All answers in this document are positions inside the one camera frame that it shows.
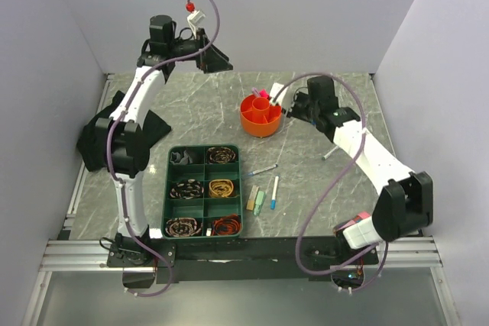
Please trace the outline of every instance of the white pen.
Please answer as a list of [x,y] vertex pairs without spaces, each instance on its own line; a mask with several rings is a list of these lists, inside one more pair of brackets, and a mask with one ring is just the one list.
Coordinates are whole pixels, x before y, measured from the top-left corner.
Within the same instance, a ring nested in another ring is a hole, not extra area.
[[274,191],[272,192],[272,202],[270,203],[270,209],[275,209],[275,203],[277,202],[277,189],[278,189],[278,176],[275,176]]

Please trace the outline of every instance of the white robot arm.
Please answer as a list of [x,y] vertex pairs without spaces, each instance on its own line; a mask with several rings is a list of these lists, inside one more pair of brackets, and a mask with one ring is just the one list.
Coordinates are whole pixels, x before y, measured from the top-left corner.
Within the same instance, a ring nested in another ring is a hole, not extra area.
[[[360,117],[351,108],[339,107],[329,77],[308,79],[307,89],[308,93],[296,93],[291,106],[283,110],[287,117],[314,124],[332,143],[355,157],[364,133]],[[414,173],[403,165],[368,130],[356,164],[379,198],[372,216],[357,216],[335,227],[335,234],[342,236],[351,249],[390,242],[432,223],[433,187],[428,174]]]

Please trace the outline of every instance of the red connector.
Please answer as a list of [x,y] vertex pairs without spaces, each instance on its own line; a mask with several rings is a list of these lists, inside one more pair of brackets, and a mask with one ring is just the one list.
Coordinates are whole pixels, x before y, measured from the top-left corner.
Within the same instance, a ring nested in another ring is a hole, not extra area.
[[186,3],[186,6],[185,6],[186,10],[189,11],[190,13],[192,13],[193,11],[196,10],[196,6],[192,3],[192,2],[188,2]]

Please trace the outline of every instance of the green marker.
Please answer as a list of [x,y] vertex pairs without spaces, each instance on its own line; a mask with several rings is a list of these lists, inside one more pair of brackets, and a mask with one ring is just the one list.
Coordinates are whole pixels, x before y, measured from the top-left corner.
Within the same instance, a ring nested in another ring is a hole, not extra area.
[[254,201],[253,215],[255,217],[260,215],[261,207],[263,206],[264,201],[265,201],[265,193],[263,191],[259,191],[257,194],[257,198]]

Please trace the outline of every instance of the rolled cable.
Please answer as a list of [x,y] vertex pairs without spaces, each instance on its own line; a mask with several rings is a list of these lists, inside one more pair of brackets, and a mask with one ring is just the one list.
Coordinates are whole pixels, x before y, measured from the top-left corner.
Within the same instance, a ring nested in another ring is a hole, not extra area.
[[377,244],[372,244],[371,246],[366,247],[365,249],[363,249],[362,251],[360,251],[359,253],[357,253],[356,255],[351,257],[350,259],[346,260],[344,263],[341,263],[338,266],[332,266],[331,269],[327,269],[327,270],[307,269],[300,259],[300,245],[302,243],[304,234],[306,233],[306,229],[307,229],[309,223],[311,222],[311,219],[313,219],[313,216],[317,212],[319,205],[322,203],[322,201],[325,199],[325,197],[331,192],[333,187],[335,187],[336,184],[345,176],[345,174],[355,165],[357,159],[359,158],[359,156],[363,152],[363,149],[365,146],[365,138],[366,138],[366,132],[365,132],[365,130],[366,130],[365,129],[366,128],[366,116],[365,116],[365,111],[364,111],[364,108],[361,104],[360,98],[357,96],[357,94],[355,93],[353,88],[345,80],[343,80],[343,78],[341,78],[339,76],[335,76],[331,73],[304,73],[304,74],[298,75],[295,78],[293,78],[292,80],[290,80],[289,82],[287,82],[280,89],[280,91],[274,97],[273,103],[277,102],[277,98],[285,90],[285,88],[287,88],[288,86],[290,86],[292,83],[296,82],[297,80],[302,79],[302,78],[306,78],[308,76],[327,76],[327,77],[335,80],[336,82],[340,83],[343,87],[345,87],[345,89],[350,93],[351,97],[353,97],[353,99],[355,100],[355,103],[358,106],[358,110],[360,112],[360,119],[361,119],[361,129],[362,129],[360,147],[358,148],[357,153],[353,156],[353,158],[351,158],[350,162],[348,162],[346,167],[343,168],[342,171],[332,180],[332,182],[328,185],[328,187],[323,192],[323,194],[319,197],[317,202],[314,204],[313,209],[307,215],[306,220],[304,221],[304,224],[300,228],[299,234],[297,235],[297,241],[296,241],[296,263],[297,263],[297,266],[306,274],[309,274],[312,276],[324,276],[324,275],[329,275],[329,274],[331,274],[337,270],[340,270],[343,267],[353,263],[356,259],[364,256],[366,253],[373,250],[377,246]]
[[124,106],[125,109],[115,119],[115,121],[112,124],[112,126],[110,127],[110,129],[108,131],[108,135],[107,135],[107,148],[106,148],[107,167],[108,167],[108,171],[110,172],[112,178],[115,181],[121,183],[122,213],[123,213],[124,220],[125,220],[125,226],[128,229],[128,233],[131,235],[131,238],[133,239],[134,242],[136,242],[136,244],[138,244],[139,246],[141,246],[141,248],[143,248],[147,252],[149,252],[152,255],[154,255],[157,259],[161,260],[165,264],[165,267],[168,268],[168,271],[170,273],[170,276],[169,276],[169,279],[168,279],[168,283],[161,290],[159,290],[157,292],[153,292],[153,293],[139,293],[139,292],[135,292],[135,291],[133,291],[131,289],[128,290],[131,294],[134,294],[134,295],[136,295],[138,297],[152,297],[152,296],[160,295],[160,294],[166,292],[166,290],[170,287],[171,283],[173,282],[173,269],[172,269],[171,265],[168,263],[167,259],[165,259],[163,256],[161,256],[158,252],[156,252],[153,249],[151,249],[150,247],[148,247],[146,244],[143,244],[136,237],[135,232],[132,230],[131,222],[130,222],[131,219],[129,218],[129,215],[128,215],[127,199],[125,197],[125,183],[126,182],[122,178],[117,177],[115,175],[114,163],[112,162],[112,138],[114,136],[114,132],[115,132],[115,129],[117,128],[117,125],[119,124],[119,122],[121,122],[121,120],[123,119],[124,115],[126,114],[126,111],[129,109],[129,107],[131,106],[131,103],[134,101],[134,97],[138,93],[139,88],[142,86],[144,80],[152,72],[154,72],[155,70],[158,70],[162,66],[165,66],[165,65],[167,65],[169,63],[175,63],[176,61],[184,61],[184,60],[192,59],[193,57],[198,56],[201,53],[204,53],[207,49],[209,49],[212,46],[212,44],[214,43],[215,39],[217,38],[217,36],[219,34],[219,28],[221,27],[221,18],[219,17],[219,10],[217,9],[217,5],[214,3],[214,0],[209,0],[209,2],[211,3],[212,8],[214,9],[215,19],[216,19],[215,33],[212,36],[212,38],[209,40],[209,43],[206,44],[202,49],[197,50],[195,53],[191,53],[191,54],[185,55],[185,56],[174,57],[173,59],[164,60],[161,63],[158,63],[158,64],[152,66],[150,69],[148,69],[143,74],[143,76],[141,77],[141,81],[137,82],[136,86],[134,87],[132,93],[129,95],[129,98],[128,98],[125,106]]

